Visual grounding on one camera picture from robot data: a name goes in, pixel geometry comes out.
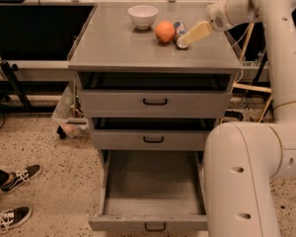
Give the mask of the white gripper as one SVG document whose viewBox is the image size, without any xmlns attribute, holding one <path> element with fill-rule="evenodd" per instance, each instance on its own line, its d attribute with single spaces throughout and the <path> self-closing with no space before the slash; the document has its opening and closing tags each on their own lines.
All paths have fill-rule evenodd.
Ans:
<svg viewBox="0 0 296 237">
<path fill-rule="evenodd" d="M 207 6 L 207 21 L 197 22 L 190 30 L 180 37 L 183 45 L 208 37 L 212 29 L 216 32 L 225 32 L 233 28 L 228 18 L 228 2 L 218 1 Z"/>
</svg>

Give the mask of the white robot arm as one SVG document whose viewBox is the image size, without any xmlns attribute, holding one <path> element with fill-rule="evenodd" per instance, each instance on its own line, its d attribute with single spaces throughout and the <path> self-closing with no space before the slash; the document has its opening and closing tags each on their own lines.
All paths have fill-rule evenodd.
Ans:
<svg viewBox="0 0 296 237">
<path fill-rule="evenodd" d="M 209 237 L 280 237 L 270 180 L 296 175 L 296 0 L 219 0 L 183 36 L 260 22 L 270 71 L 273 121 L 233 121 L 208 135 L 203 184 Z"/>
</svg>

